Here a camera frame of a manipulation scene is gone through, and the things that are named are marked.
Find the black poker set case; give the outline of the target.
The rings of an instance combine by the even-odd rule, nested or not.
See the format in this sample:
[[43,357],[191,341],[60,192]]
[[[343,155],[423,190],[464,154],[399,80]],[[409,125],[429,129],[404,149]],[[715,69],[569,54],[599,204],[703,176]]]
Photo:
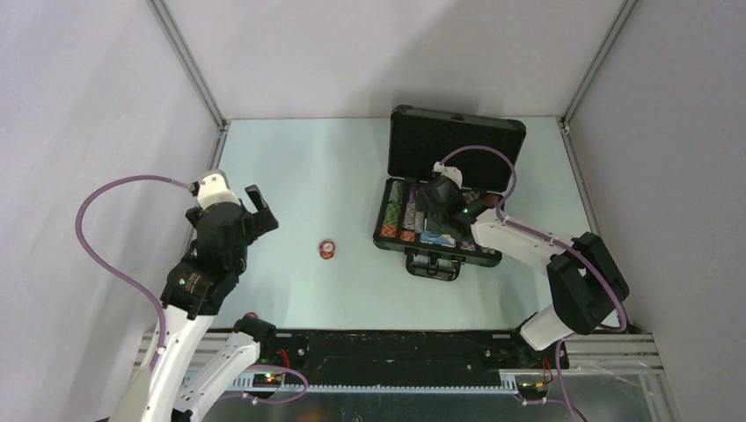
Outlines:
[[[384,185],[372,239],[385,251],[401,252],[405,269],[414,276],[453,281],[462,265],[496,267],[499,251],[463,241],[455,248],[422,244],[400,239],[405,204],[412,183],[423,187],[434,178],[435,162],[444,159],[463,174],[462,193],[466,201],[477,198],[499,200],[508,190],[510,165],[515,164],[527,134],[520,120],[491,118],[472,114],[437,111],[412,105],[399,105],[391,112],[388,179]],[[391,183],[405,183],[402,215],[395,238],[380,236],[384,209]]]

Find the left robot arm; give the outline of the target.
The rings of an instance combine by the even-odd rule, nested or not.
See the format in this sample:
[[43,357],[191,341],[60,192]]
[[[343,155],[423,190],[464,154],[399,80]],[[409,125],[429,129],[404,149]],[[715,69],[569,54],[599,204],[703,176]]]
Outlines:
[[247,267],[248,246],[279,226],[260,189],[252,185],[245,192],[256,207],[253,212],[223,184],[200,184],[199,205],[186,214],[197,237],[169,272],[161,295],[165,327],[159,332],[165,343],[153,353],[155,368],[138,372],[128,385],[114,421],[200,421],[245,369],[276,359],[275,326],[244,316],[197,375],[184,379],[203,336]]

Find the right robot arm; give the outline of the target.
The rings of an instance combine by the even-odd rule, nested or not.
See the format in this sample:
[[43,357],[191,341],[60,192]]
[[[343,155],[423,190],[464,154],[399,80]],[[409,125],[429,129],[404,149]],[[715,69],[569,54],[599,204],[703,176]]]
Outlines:
[[547,347],[597,329],[624,332],[629,295],[603,239],[593,233],[561,236],[532,228],[504,211],[506,197],[466,201],[461,186],[440,175],[417,194],[417,208],[428,230],[458,242],[501,252],[548,279],[552,302],[517,329],[511,347],[522,367],[535,367]]

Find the purple chip stack row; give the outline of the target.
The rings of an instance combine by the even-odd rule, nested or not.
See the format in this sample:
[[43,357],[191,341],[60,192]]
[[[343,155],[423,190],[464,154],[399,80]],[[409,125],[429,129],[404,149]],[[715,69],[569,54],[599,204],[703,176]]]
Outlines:
[[424,214],[417,208],[419,183],[412,183],[405,204],[400,239],[404,242],[414,242],[424,230]]

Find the blue card deck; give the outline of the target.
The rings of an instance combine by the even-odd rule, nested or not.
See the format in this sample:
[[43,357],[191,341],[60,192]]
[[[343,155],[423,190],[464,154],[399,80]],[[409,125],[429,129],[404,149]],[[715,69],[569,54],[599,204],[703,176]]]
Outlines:
[[431,244],[442,247],[455,248],[457,241],[447,234],[434,234],[429,231],[420,234],[419,241],[422,244]]

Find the green chip stack row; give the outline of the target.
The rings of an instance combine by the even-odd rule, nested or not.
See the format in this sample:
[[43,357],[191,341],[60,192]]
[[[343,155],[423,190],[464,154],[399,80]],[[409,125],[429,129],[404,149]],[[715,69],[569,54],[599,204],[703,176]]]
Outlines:
[[381,237],[395,238],[397,235],[399,219],[402,215],[405,187],[405,183],[400,180],[395,180],[391,183],[391,189],[384,209],[384,219],[380,229]]

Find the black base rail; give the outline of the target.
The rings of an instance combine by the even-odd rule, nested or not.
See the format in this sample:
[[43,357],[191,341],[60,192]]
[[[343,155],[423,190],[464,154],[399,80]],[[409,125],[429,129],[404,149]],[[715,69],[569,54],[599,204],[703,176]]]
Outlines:
[[535,351],[507,331],[279,330],[259,362],[295,369],[312,387],[503,387],[510,370],[566,369],[563,349]]

